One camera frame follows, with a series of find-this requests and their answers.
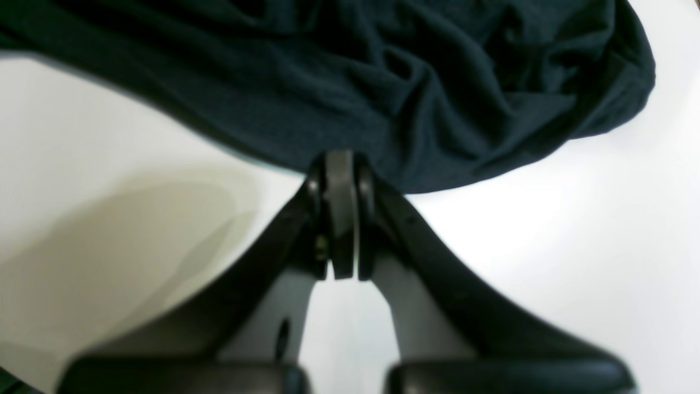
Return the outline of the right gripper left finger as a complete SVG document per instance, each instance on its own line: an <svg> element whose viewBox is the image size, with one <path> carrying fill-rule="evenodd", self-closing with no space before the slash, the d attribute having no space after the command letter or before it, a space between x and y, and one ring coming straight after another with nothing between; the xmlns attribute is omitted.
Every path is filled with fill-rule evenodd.
<svg viewBox="0 0 700 394"><path fill-rule="evenodd" d="M234 264L78 357L60 393L312 393L298 359L313 287L359 257L357 157L331 150Z"/></svg>

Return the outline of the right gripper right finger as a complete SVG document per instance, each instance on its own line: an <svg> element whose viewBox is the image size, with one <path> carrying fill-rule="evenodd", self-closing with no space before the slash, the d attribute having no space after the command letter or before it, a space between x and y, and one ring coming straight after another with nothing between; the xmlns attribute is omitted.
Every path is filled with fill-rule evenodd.
<svg viewBox="0 0 700 394"><path fill-rule="evenodd" d="M470 270L417 210L355 165L358 273L388 303L400 361L385 393L635 393L618 357L540 319Z"/></svg>

